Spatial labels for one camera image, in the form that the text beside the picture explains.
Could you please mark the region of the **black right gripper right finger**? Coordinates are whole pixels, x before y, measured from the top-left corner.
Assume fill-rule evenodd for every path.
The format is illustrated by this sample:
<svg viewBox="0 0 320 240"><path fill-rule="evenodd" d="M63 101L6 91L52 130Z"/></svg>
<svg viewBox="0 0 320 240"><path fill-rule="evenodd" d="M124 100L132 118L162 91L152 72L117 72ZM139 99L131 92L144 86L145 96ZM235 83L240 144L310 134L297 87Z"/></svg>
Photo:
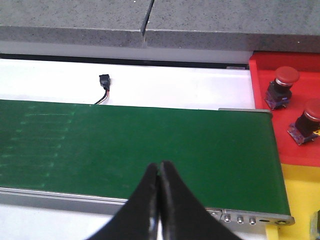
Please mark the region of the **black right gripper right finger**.
<svg viewBox="0 0 320 240"><path fill-rule="evenodd" d="M160 214L165 240L239 240L219 223L193 195L170 161L159 168Z"/></svg>

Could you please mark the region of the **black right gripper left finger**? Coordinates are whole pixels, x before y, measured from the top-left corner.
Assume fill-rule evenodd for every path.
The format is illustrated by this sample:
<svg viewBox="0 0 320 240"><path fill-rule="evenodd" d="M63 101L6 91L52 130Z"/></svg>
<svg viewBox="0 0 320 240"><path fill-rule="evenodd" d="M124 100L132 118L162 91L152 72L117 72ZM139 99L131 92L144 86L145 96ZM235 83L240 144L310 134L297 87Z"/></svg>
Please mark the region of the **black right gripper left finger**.
<svg viewBox="0 0 320 240"><path fill-rule="evenodd" d="M159 223L158 186L158 167L151 163L127 202L89 239L156 240Z"/></svg>

